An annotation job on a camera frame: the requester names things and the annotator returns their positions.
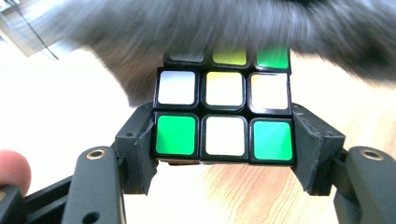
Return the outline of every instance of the finger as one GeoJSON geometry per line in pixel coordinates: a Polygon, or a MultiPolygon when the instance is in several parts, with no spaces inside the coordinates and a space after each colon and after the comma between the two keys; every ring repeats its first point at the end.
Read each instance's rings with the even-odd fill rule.
{"type": "Polygon", "coordinates": [[[21,154],[11,150],[0,150],[0,186],[16,185],[26,195],[31,182],[28,161],[21,154]]]}

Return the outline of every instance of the cable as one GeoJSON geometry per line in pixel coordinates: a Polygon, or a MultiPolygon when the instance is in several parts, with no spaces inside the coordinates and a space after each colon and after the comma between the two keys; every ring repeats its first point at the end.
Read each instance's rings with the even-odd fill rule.
{"type": "Polygon", "coordinates": [[[18,7],[17,3],[14,2],[14,0],[5,0],[7,3],[9,3],[9,5],[18,13],[20,14],[20,16],[23,18],[23,20],[26,22],[26,24],[29,26],[29,28],[32,30],[32,32],[35,34],[35,36],[38,38],[38,40],[41,42],[41,44],[44,46],[44,48],[46,48],[49,53],[52,55],[52,57],[54,57],[56,60],[59,60],[58,57],[56,57],[56,55],[49,49],[49,47],[46,45],[46,43],[44,43],[43,39],[41,39],[40,35],[38,35],[38,33],[35,31],[35,29],[32,27],[32,25],[30,24],[30,22],[28,20],[26,20],[23,16],[23,14],[21,13],[20,8],[18,7]]]}
{"type": "Polygon", "coordinates": [[[30,44],[30,46],[31,46],[33,49],[36,49],[37,51],[42,52],[46,57],[48,57],[48,58],[50,58],[50,59],[52,59],[52,60],[55,60],[52,56],[49,56],[47,52],[41,50],[41,49],[38,47],[38,45],[32,41],[31,38],[29,38],[27,35],[24,35],[24,34],[23,34],[19,29],[17,29],[9,20],[7,20],[6,16],[3,15],[2,12],[0,12],[0,19],[3,20],[3,21],[7,24],[7,26],[8,26],[10,29],[12,29],[13,31],[17,32],[20,36],[22,36],[22,37],[25,39],[25,41],[27,41],[27,43],[30,44]]]}

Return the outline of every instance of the rubik's cube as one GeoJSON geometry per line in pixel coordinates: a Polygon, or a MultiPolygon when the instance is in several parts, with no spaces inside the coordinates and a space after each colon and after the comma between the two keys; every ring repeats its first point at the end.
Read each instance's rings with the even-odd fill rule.
{"type": "Polygon", "coordinates": [[[170,51],[158,68],[151,157],[178,163],[295,163],[290,51],[170,51]]]}

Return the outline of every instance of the screw hole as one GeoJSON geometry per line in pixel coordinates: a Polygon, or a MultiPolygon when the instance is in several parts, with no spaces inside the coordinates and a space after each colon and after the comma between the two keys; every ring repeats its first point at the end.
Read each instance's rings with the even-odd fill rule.
{"type": "Polygon", "coordinates": [[[98,149],[98,150],[94,150],[91,151],[90,153],[88,153],[87,158],[89,160],[98,160],[101,159],[102,157],[104,157],[106,154],[106,152],[102,149],[98,149]]]}
{"type": "Polygon", "coordinates": [[[384,160],[384,157],[381,154],[379,154],[376,151],[372,151],[370,149],[361,150],[361,155],[363,155],[365,158],[368,158],[368,159],[374,160],[374,161],[384,160]]]}
{"type": "Polygon", "coordinates": [[[89,213],[87,216],[85,216],[82,219],[82,223],[84,223],[84,224],[92,224],[92,223],[95,223],[98,219],[99,219],[99,213],[92,212],[92,213],[89,213]]]}

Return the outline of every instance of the green sticker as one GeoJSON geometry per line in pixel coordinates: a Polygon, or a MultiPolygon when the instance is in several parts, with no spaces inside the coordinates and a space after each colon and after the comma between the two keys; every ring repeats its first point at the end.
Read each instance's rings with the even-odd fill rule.
{"type": "Polygon", "coordinates": [[[253,129],[254,156],[258,160],[292,159],[291,131],[288,123],[256,121],[253,129]]]}
{"type": "Polygon", "coordinates": [[[191,155],[195,150],[195,125],[192,117],[160,116],[156,150],[160,154],[191,155]]]}
{"type": "Polygon", "coordinates": [[[257,52],[257,65],[266,68],[289,68],[288,48],[273,46],[257,52]]]}

